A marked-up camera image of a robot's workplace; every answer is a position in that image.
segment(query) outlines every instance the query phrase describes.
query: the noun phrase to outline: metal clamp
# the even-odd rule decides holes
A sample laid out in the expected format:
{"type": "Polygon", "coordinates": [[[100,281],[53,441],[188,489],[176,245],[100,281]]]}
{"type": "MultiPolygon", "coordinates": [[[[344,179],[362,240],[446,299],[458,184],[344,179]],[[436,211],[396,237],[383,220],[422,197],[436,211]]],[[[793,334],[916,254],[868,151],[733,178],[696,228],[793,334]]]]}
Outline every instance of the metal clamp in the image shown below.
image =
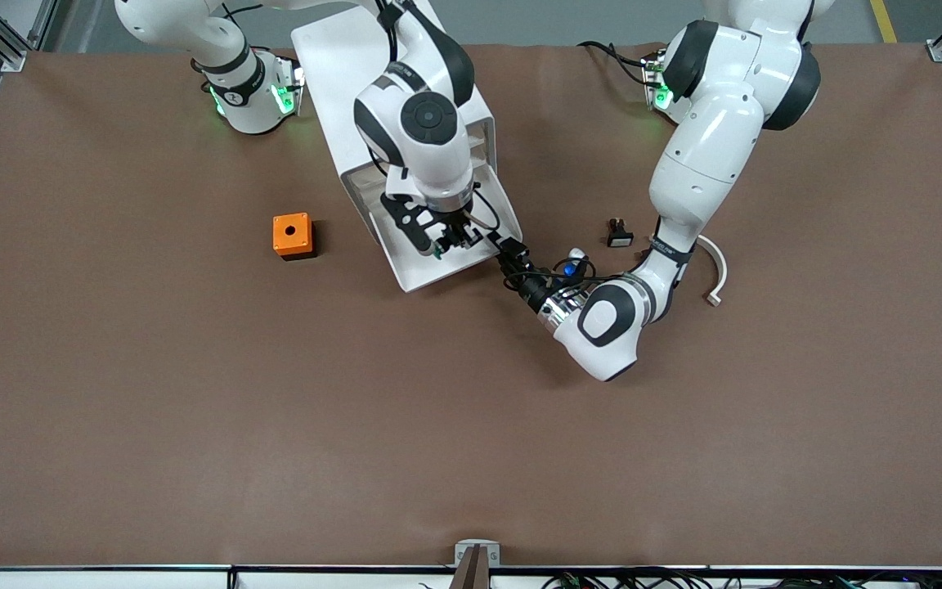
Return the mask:
{"type": "Polygon", "coordinates": [[[464,540],[456,544],[456,554],[459,566],[449,589],[489,589],[489,569],[500,566],[500,544],[491,540],[464,540]]]}

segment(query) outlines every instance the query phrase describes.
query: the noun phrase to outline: metal corner bracket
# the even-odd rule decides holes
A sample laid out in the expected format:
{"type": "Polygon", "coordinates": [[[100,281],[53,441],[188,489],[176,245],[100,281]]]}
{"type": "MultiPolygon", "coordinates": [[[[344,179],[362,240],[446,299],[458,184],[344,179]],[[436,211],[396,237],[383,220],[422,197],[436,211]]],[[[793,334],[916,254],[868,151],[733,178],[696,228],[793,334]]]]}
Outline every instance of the metal corner bracket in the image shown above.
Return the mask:
{"type": "Polygon", "coordinates": [[[453,566],[460,566],[464,552],[470,551],[476,545],[482,546],[482,550],[486,552],[489,568],[500,567],[500,542],[492,540],[460,540],[453,548],[453,566]]]}
{"type": "Polygon", "coordinates": [[[926,39],[926,51],[930,53],[930,58],[935,63],[942,63],[942,52],[939,49],[935,48],[935,39],[927,38],[926,39]]]}
{"type": "Polygon", "coordinates": [[[27,62],[27,52],[20,52],[20,60],[15,64],[10,62],[2,63],[2,73],[3,74],[19,74],[19,72],[24,71],[24,64],[27,62]]]}

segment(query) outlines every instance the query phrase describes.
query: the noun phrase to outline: yellow floor line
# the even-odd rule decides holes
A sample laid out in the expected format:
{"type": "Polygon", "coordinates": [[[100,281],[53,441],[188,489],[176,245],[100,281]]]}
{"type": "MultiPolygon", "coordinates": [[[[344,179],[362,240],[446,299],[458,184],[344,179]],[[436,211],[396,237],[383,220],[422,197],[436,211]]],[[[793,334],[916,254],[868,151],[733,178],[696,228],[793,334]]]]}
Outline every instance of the yellow floor line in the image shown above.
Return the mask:
{"type": "Polygon", "coordinates": [[[886,0],[871,0],[871,10],[874,11],[874,20],[878,21],[881,40],[886,43],[896,43],[896,31],[893,30],[893,21],[889,20],[886,0]]]}

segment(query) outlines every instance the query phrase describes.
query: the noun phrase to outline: white stand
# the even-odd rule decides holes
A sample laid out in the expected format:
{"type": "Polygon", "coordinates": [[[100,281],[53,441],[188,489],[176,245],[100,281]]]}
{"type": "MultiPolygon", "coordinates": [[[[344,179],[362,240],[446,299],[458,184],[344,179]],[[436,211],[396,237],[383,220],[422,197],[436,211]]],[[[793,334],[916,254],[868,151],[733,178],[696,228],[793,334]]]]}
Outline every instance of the white stand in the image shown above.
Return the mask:
{"type": "MultiPolygon", "coordinates": [[[[427,0],[419,0],[416,6],[441,27],[427,0]]],[[[388,38],[373,16],[361,7],[352,8],[293,30],[292,39],[337,175],[362,220],[366,221],[366,227],[383,247],[400,287],[406,292],[418,290],[495,256],[496,250],[485,239],[468,250],[459,247],[449,250],[441,260],[423,256],[380,204],[386,178],[370,160],[352,111],[359,92],[380,77],[388,66],[388,38]]],[[[496,209],[505,232],[521,240],[523,232],[511,201],[496,177],[493,113],[478,93],[478,87],[471,100],[460,107],[460,114],[468,124],[474,177],[482,183],[479,191],[496,209]]],[[[478,202],[475,214],[486,223],[492,220],[478,202]]]]}

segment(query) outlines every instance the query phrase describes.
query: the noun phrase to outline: black cable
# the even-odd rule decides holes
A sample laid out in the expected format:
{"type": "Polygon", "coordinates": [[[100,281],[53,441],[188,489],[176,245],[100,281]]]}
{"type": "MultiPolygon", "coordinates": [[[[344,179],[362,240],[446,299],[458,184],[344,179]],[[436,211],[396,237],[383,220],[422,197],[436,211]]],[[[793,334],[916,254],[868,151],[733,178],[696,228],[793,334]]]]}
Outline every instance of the black cable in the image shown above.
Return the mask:
{"type": "Polygon", "coordinates": [[[489,208],[489,212],[493,213],[493,220],[496,223],[495,225],[493,225],[493,227],[483,227],[483,228],[485,228],[486,231],[491,231],[491,232],[498,230],[498,228],[500,228],[500,215],[497,215],[496,209],[493,209],[493,204],[491,204],[490,201],[487,201],[485,196],[482,196],[482,193],[478,191],[477,187],[475,187],[474,193],[478,195],[478,198],[482,199],[482,202],[485,202],[487,208],[489,208]]]}
{"type": "Polygon", "coordinates": [[[886,574],[886,571],[878,571],[878,573],[872,574],[871,577],[865,578],[863,581],[856,582],[854,585],[857,587],[863,587],[867,585],[868,582],[877,581],[879,577],[883,577],[886,574]]]}
{"type": "MultiPolygon", "coordinates": [[[[588,264],[588,268],[592,268],[592,272],[595,272],[594,264],[592,264],[590,260],[584,260],[583,258],[565,258],[565,260],[562,260],[558,264],[554,265],[554,267],[557,268],[560,264],[565,264],[566,262],[586,263],[588,264]]],[[[567,280],[571,278],[569,276],[564,275],[564,273],[557,273],[557,272],[547,271],[547,269],[535,268],[535,269],[532,269],[531,271],[511,272],[508,276],[505,276],[504,278],[504,288],[507,288],[507,290],[517,291],[518,287],[515,285],[514,280],[518,278],[523,278],[523,277],[537,277],[537,278],[542,278],[545,280],[567,280]]],[[[581,277],[580,281],[589,282],[589,283],[602,283],[602,282],[614,280],[617,278],[620,278],[620,275],[585,276],[585,277],[581,277]]],[[[649,586],[644,585],[643,582],[640,582],[639,579],[636,579],[636,578],[632,578],[631,581],[635,582],[636,586],[639,587],[640,589],[654,589],[657,585],[662,584],[662,582],[670,582],[671,584],[678,587],[679,589],[683,589],[683,586],[681,586],[677,582],[674,582],[674,579],[672,578],[662,578],[661,581],[655,582],[653,585],[649,585],[649,586]]]]}
{"type": "Polygon", "coordinates": [[[387,178],[388,172],[384,171],[384,169],[381,167],[380,160],[377,160],[377,154],[373,153],[373,148],[370,148],[370,146],[366,146],[366,149],[370,150],[370,160],[373,160],[373,165],[376,165],[377,170],[381,172],[381,175],[387,178]]]}
{"type": "Polygon", "coordinates": [[[613,589],[638,589],[639,579],[627,573],[616,573],[617,585],[613,589]]]}
{"type": "MultiPolygon", "coordinates": [[[[384,8],[388,7],[388,3],[385,0],[376,0],[377,3],[377,12],[383,12],[384,8]]],[[[388,63],[395,62],[399,59],[399,38],[395,33],[395,26],[392,25],[390,29],[385,29],[384,32],[388,34],[388,63]]]]}
{"type": "MultiPolygon", "coordinates": [[[[580,264],[587,264],[587,268],[591,271],[591,275],[590,275],[590,276],[585,276],[585,277],[584,277],[584,278],[587,279],[587,280],[597,278],[597,276],[598,276],[598,274],[599,274],[599,270],[598,270],[597,266],[594,265],[594,262],[591,262],[590,260],[586,260],[586,259],[584,259],[584,258],[565,258],[564,260],[559,260],[557,264],[555,264],[554,266],[552,266],[552,267],[550,268],[550,271],[551,271],[551,272],[558,272],[559,266],[562,266],[562,265],[565,265],[565,264],[569,264],[569,262],[579,262],[580,264]]],[[[556,273],[556,276],[561,276],[561,277],[564,277],[564,278],[569,278],[568,276],[565,276],[564,274],[563,274],[563,275],[558,275],[558,273],[556,273]]]]}
{"type": "Polygon", "coordinates": [[[642,62],[636,62],[635,60],[632,60],[631,57],[622,56],[620,53],[617,53],[617,46],[613,45],[612,43],[609,43],[609,45],[603,45],[598,41],[584,41],[583,43],[578,43],[576,47],[597,47],[598,49],[602,49],[603,52],[608,53],[608,55],[611,56],[614,60],[620,60],[627,65],[642,65],[642,62]]]}
{"type": "Polygon", "coordinates": [[[221,2],[220,5],[221,5],[221,7],[224,7],[224,18],[226,18],[226,19],[228,19],[229,21],[235,23],[235,26],[238,26],[238,25],[239,25],[239,21],[236,21],[236,20],[235,20],[235,15],[232,15],[232,14],[231,14],[231,11],[228,11],[228,10],[227,10],[227,4],[224,4],[223,2],[221,2]]]}
{"type": "Polygon", "coordinates": [[[625,57],[625,56],[620,55],[620,53],[617,53],[616,46],[614,46],[612,43],[609,43],[609,46],[605,46],[599,43],[598,41],[584,41],[583,43],[579,43],[578,45],[576,45],[576,47],[597,47],[598,49],[602,49],[603,52],[605,52],[607,56],[610,56],[614,60],[617,60],[617,64],[620,65],[621,70],[624,70],[624,74],[627,74],[628,78],[634,79],[635,82],[638,82],[640,83],[640,85],[643,85],[643,86],[651,85],[650,82],[644,81],[644,79],[639,78],[638,75],[633,74],[631,70],[627,69],[628,65],[642,67],[642,62],[640,61],[636,62],[635,60],[632,60],[630,57],[625,57]]]}
{"type": "Polygon", "coordinates": [[[264,7],[264,4],[253,4],[251,7],[236,8],[235,10],[231,11],[231,15],[232,16],[239,15],[239,14],[242,14],[242,12],[255,11],[258,8],[263,8],[263,7],[264,7]]]}
{"type": "Polygon", "coordinates": [[[236,8],[234,11],[231,11],[231,10],[228,10],[227,4],[224,4],[223,2],[221,3],[221,8],[224,8],[225,18],[235,23],[235,26],[238,26],[239,24],[239,21],[235,20],[235,15],[240,14],[240,12],[255,11],[257,10],[257,8],[263,8],[263,7],[264,7],[264,4],[253,4],[251,7],[236,8]]]}
{"type": "Polygon", "coordinates": [[[675,571],[675,574],[677,574],[677,575],[679,575],[680,577],[684,578],[685,581],[689,582],[689,584],[690,584],[691,586],[693,586],[693,587],[697,586],[695,582],[696,582],[696,581],[699,581],[699,582],[702,582],[703,586],[706,587],[707,589],[715,589],[715,588],[711,585],[711,583],[708,582],[708,581],[707,581],[705,578],[703,578],[703,577],[697,577],[697,575],[691,574],[691,573],[681,573],[680,571],[675,571]]]}
{"type": "Polygon", "coordinates": [[[639,581],[638,578],[632,578],[632,581],[635,581],[635,586],[638,589],[657,589],[657,587],[661,586],[662,584],[665,584],[665,582],[669,582],[671,585],[676,586],[678,589],[683,589],[683,586],[678,584],[676,581],[674,581],[673,578],[670,578],[670,577],[659,578],[659,581],[651,582],[651,584],[649,585],[646,585],[644,584],[644,582],[639,581]]]}

